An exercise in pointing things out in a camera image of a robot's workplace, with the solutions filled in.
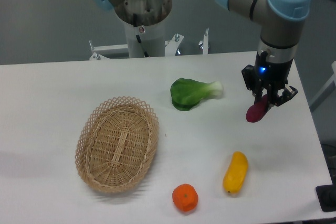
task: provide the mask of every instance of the gray wall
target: gray wall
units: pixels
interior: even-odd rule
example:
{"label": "gray wall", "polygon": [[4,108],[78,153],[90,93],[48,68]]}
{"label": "gray wall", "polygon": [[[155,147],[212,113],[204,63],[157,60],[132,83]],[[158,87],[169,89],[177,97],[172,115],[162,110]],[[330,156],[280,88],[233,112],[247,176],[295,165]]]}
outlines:
{"label": "gray wall", "polygon": [[[87,60],[95,46],[125,44],[113,12],[92,0],[0,0],[0,65]],[[336,60],[336,2],[313,0],[296,62],[308,100],[332,75]],[[199,54],[209,27],[212,53],[256,50],[260,27],[230,13],[214,0],[173,0],[166,39],[180,33],[183,54]],[[313,114],[323,142],[336,143],[336,92]]]}

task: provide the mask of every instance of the bok choy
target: bok choy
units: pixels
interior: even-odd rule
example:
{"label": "bok choy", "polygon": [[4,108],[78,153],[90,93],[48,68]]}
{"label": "bok choy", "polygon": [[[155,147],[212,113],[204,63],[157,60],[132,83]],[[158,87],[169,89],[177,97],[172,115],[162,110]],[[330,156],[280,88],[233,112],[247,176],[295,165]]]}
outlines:
{"label": "bok choy", "polygon": [[223,85],[219,81],[204,83],[179,78],[172,84],[170,94],[175,108],[189,111],[202,99],[220,97],[223,94]]}

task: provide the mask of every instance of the white table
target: white table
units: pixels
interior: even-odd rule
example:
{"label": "white table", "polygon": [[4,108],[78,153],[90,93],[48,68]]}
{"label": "white table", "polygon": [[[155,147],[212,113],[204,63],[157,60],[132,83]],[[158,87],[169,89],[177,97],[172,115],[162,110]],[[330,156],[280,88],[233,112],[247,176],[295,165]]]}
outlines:
{"label": "white table", "polygon": [[[270,223],[334,217],[321,211],[315,187],[331,184],[293,65],[299,93],[252,124],[254,98],[241,70],[255,52],[0,66],[0,223]],[[178,78],[221,81],[225,95],[189,112],[173,108]],[[101,102],[134,96],[160,121],[152,167],[136,190],[103,195],[75,167],[77,140]],[[240,194],[222,179],[232,153],[249,171]],[[199,195],[195,212],[178,212],[171,194],[183,183]]]}

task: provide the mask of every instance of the woven basket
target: woven basket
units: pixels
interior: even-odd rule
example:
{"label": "woven basket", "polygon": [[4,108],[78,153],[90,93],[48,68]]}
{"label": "woven basket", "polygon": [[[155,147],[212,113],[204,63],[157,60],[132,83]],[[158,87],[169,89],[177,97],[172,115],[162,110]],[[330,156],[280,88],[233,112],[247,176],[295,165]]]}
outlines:
{"label": "woven basket", "polygon": [[144,101],[118,97],[88,119],[76,149],[79,176],[104,193],[132,189],[146,175],[156,152],[159,122]]}

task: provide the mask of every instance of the blue led light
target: blue led light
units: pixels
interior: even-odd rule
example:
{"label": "blue led light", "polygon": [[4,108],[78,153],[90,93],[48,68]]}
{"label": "blue led light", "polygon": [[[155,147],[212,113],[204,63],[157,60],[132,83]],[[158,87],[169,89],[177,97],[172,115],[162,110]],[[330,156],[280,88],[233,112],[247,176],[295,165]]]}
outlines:
{"label": "blue led light", "polygon": [[259,72],[260,73],[264,73],[266,71],[266,68],[264,68],[264,67],[259,67]]}

